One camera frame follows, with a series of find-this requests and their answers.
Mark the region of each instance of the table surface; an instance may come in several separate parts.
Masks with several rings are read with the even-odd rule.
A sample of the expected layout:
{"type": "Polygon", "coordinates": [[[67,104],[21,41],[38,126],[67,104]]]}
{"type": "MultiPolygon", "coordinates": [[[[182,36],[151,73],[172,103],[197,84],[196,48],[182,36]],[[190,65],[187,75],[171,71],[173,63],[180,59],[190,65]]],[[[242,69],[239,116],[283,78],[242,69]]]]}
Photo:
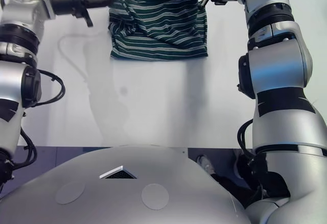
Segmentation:
{"type": "MultiPolygon", "coordinates": [[[[306,95],[327,119],[327,0],[290,0],[314,60],[306,95]]],[[[238,128],[255,102],[238,92],[238,60],[247,52],[244,7],[207,5],[208,58],[175,62],[110,58],[108,9],[45,24],[38,67],[60,76],[66,96],[27,110],[22,126],[36,145],[237,148],[238,128]]],[[[42,77],[42,99],[59,85],[42,77]]],[[[251,146],[251,130],[248,146],[251,146]]]]}

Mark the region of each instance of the cloth fold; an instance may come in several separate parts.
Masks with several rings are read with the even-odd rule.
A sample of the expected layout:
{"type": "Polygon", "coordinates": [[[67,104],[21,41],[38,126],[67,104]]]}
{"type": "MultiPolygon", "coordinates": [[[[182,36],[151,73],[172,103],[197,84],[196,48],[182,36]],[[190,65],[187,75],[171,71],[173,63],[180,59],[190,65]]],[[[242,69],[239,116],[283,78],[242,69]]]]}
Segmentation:
{"type": "Polygon", "coordinates": [[[207,19],[198,0],[114,0],[109,30],[115,58],[173,61],[207,56],[207,19]]]}

